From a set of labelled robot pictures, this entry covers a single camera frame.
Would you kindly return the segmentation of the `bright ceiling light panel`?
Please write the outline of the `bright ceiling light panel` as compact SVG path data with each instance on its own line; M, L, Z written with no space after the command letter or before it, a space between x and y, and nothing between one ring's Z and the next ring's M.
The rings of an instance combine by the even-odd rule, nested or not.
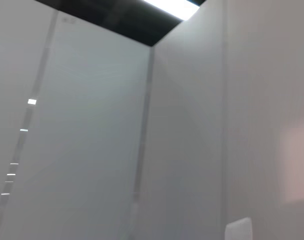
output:
M143 0L183 21L190 19L200 7L188 0Z

